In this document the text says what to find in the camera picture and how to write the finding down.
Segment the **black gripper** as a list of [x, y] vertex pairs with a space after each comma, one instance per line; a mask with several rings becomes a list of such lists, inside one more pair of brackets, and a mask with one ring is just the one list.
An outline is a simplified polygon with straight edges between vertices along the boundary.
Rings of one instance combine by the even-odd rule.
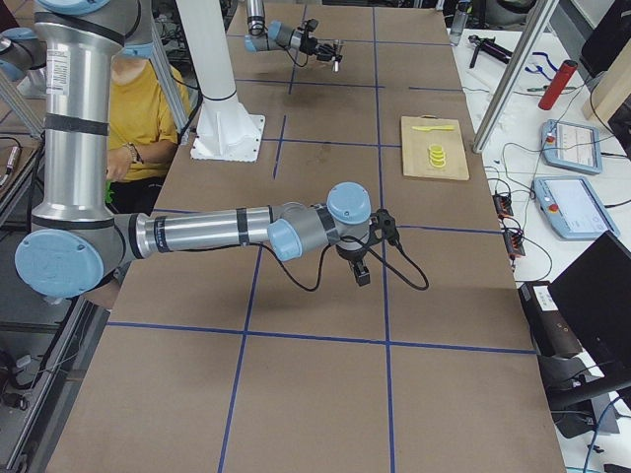
[[364, 258], [369, 247], [361, 239], [353, 236], [346, 236], [336, 245], [338, 255], [349, 263], [359, 287], [367, 286], [371, 283], [371, 274], [369, 268], [364, 263]]
[[336, 39], [333, 42], [323, 42], [319, 39], [315, 40], [314, 44], [314, 56], [321, 62], [337, 62], [339, 63], [343, 56], [340, 54], [333, 55], [333, 52], [340, 52], [343, 46], [341, 39]]

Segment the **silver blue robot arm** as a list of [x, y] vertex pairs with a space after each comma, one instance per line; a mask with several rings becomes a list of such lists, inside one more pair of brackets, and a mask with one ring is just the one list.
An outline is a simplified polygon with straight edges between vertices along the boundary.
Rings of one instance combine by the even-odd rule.
[[336, 184], [306, 206], [238, 208], [184, 216], [115, 215], [105, 204], [113, 57], [150, 33], [142, 1], [40, 1], [35, 29], [46, 43], [45, 185], [33, 230], [16, 248], [19, 277], [33, 290], [73, 298], [117, 267], [154, 253], [269, 242], [280, 261], [327, 246], [367, 245], [375, 216], [367, 190]]
[[306, 19], [296, 27], [280, 21], [267, 24], [262, 1], [249, 0], [245, 5], [247, 34], [244, 41], [247, 51], [283, 50], [287, 53], [303, 53], [307, 58], [314, 57], [317, 61], [331, 63], [332, 70], [339, 71], [343, 59], [343, 42], [339, 39], [324, 42], [313, 36], [319, 24], [317, 19]]

